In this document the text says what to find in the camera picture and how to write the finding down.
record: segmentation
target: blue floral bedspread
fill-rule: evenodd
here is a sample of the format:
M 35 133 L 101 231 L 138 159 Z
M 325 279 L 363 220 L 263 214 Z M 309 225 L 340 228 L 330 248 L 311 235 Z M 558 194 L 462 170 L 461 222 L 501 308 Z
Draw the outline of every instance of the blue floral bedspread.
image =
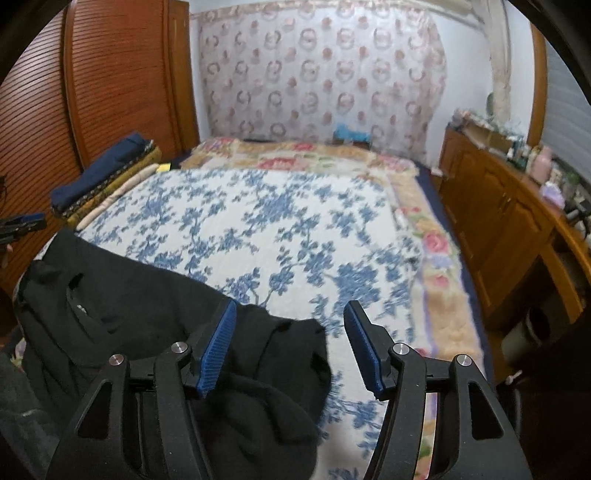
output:
M 362 478 L 385 404 L 363 386 L 343 327 L 359 300 L 413 344 L 410 284 L 420 251 L 374 183 L 261 170 L 175 170 L 150 177 L 80 236 L 205 282 L 273 315 L 316 318 L 333 371 L 313 478 Z

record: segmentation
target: wall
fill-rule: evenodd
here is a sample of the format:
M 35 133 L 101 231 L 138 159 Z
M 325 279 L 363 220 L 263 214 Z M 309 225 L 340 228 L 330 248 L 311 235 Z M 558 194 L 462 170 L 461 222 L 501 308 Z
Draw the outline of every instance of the wall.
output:
M 190 12 L 198 13 L 248 0 L 190 0 Z M 439 162 L 444 131 L 456 108 L 485 111 L 486 97 L 492 91 L 492 71 L 488 43 L 484 35 L 474 28 L 432 13 L 439 29 L 447 56 L 447 87 L 439 108 L 435 111 L 427 136 L 427 161 Z M 200 72 L 195 65 L 199 59 L 199 35 L 196 22 L 191 22 L 191 57 L 193 63 L 193 90 L 197 109 L 199 133 L 203 140 L 210 136 L 204 107 Z
M 526 137 L 534 103 L 535 61 L 530 21 L 505 1 L 511 39 L 511 121 Z

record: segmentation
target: pink rose pattern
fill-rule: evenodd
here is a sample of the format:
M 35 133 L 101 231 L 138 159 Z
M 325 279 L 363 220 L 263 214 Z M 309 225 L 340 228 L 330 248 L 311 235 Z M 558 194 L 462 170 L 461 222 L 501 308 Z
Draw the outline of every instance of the pink rose pattern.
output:
M 414 171 L 414 163 L 405 158 L 389 157 L 387 155 L 379 155 L 378 160 L 384 165 L 384 168 L 389 171 L 395 171 L 396 173 L 402 173 L 404 171 Z
M 295 158 L 275 157 L 262 161 L 258 167 L 264 170 L 291 170 L 295 163 Z
M 311 143 L 297 143 L 294 145 L 294 150 L 298 152 L 309 152 L 314 150 L 314 144 Z
M 449 278 L 447 278 L 445 275 L 435 275 L 431 281 L 439 288 L 449 288 Z
M 434 230 L 425 233 L 423 237 L 423 245 L 425 246 L 427 252 L 430 253 L 449 253 L 449 242 L 447 241 L 447 237 Z

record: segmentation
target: black jacket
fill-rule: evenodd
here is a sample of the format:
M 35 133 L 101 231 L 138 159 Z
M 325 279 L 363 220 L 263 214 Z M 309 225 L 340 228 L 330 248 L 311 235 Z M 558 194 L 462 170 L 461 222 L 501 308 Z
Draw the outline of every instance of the black jacket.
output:
M 226 297 L 190 278 L 112 254 L 63 230 L 22 279 L 17 315 L 23 367 L 64 428 L 114 353 L 158 355 L 210 319 Z M 238 307 L 216 389 L 195 406 L 219 478 L 308 478 L 330 388 L 324 329 L 315 320 Z

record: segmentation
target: metal screw cap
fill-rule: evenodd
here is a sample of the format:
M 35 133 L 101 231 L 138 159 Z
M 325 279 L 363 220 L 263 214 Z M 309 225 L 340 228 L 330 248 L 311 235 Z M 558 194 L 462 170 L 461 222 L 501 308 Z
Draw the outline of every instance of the metal screw cap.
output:
M 111 355 L 111 357 L 109 358 L 109 363 L 113 365 L 113 367 L 116 367 L 117 365 L 121 365 L 123 363 L 123 360 L 125 360 L 125 357 L 120 353 L 116 353 L 114 355 Z
M 463 353 L 457 356 L 457 363 L 459 363 L 463 367 L 469 367 L 470 365 L 472 365 L 472 358 Z
M 170 347 L 174 353 L 183 353 L 187 348 L 189 348 L 189 346 L 185 342 L 175 342 Z
M 396 343 L 392 350 L 396 352 L 398 355 L 406 355 L 410 351 L 410 347 L 406 343 Z

